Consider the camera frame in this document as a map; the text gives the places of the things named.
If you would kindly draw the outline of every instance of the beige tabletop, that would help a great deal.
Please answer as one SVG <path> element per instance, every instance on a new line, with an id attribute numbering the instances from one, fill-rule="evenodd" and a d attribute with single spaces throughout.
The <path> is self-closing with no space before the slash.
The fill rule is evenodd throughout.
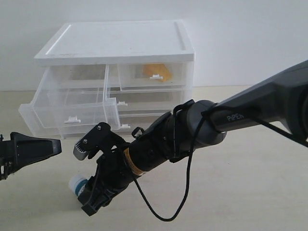
<path id="1" fill-rule="evenodd" d="M 195 88 L 193 98 L 219 102 L 246 87 Z M 0 132 L 31 135 L 18 114 L 33 92 L 0 92 Z M 136 186 L 88 217 L 68 188 L 77 173 L 94 174 L 95 160 L 77 161 L 76 140 L 63 152 L 27 166 L 0 183 L 1 231 L 305 231 L 308 229 L 308 149 L 261 126 L 232 131 L 217 146 L 199 149 L 191 190 L 171 223 L 157 220 Z M 153 207 L 170 217 L 185 188 L 187 160 L 165 162 L 140 179 Z"/>

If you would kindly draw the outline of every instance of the white bottle cap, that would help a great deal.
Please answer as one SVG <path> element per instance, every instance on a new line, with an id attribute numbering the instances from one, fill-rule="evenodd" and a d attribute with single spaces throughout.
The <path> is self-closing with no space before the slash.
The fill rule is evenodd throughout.
<path id="1" fill-rule="evenodd" d="M 82 175 L 78 174 L 75 175 L 74 177 L 71 178 L 71 180 L 68 183 L 68 187 L 72 192 L 76 195 L 79 196 L 79 192 L 82 188 L 87 183 L 87 179 L 84 178 Z"/>

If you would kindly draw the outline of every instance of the small bottle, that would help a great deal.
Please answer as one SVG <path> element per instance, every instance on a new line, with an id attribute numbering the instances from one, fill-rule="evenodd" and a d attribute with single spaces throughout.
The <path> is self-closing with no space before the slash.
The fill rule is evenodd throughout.
<path id="1" fill-rule="evenodd" d="M 68 187 L 76 196 L 79 196 L 83 192 L 87 182 L 88 180 L 86 178 L 78 174 L 71 178 Z"/>

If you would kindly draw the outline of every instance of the orange item in drawer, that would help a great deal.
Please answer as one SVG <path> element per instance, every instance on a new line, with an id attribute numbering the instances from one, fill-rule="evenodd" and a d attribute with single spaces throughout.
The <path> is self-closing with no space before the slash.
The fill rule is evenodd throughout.
<path id="1" fill-rule="evenodd" d="M 161 79 L 157 78 L 157 80 L 162 82 L 168 81 L 172 78 L 172 74 L 164 64 L 145 64 L 143 66 L 143 73 L 149 77 L 159 75 Z"/>

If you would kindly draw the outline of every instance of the white plastic drawer unit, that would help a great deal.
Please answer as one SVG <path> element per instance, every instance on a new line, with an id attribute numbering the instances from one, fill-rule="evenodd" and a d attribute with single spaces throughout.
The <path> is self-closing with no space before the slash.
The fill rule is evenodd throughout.
<path id="1" fill-rule="evenodd" d="M 65 24 L 35 60 L 46 70 L 19 109 L 35 136 L 148 127 L 191 98 L 194 51 L 181 21 Z"/>

